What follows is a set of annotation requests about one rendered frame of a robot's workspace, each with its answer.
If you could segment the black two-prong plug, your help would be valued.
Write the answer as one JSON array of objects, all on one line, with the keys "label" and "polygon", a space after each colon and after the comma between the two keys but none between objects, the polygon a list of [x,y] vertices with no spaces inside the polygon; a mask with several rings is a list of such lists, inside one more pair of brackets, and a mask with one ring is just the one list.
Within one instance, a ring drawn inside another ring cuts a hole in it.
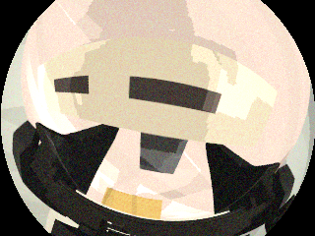
[{"label": "black two-prong plug", "polygon": [[161,137],[160,135],[141,133],[139,149],[139,169],[173,174],[185,150],[186,142],[182,139]]}]

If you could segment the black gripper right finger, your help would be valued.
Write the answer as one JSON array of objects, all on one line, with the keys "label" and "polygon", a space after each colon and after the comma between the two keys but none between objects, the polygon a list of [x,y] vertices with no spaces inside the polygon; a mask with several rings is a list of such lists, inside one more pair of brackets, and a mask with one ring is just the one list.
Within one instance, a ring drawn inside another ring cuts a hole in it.
[{"label": "black gripper right finger", "polygon": [[225,145],[206,142],[214,201],[214,213],[226,212],[261,180],[277,172],[280,162],[267,165],[249,164]]}]

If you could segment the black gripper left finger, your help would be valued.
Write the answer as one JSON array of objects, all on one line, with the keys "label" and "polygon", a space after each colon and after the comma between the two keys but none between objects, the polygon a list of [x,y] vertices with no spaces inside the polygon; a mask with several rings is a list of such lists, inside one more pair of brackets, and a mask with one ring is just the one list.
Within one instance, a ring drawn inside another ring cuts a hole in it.
[{"label": "black gripper left finger", "polygon": [[35,122],[39,140],[59,158],[64,170],[84,196],[99,170],[103,158],[117,137],[118,127],[98,125],[89,129],[59,134]]}]

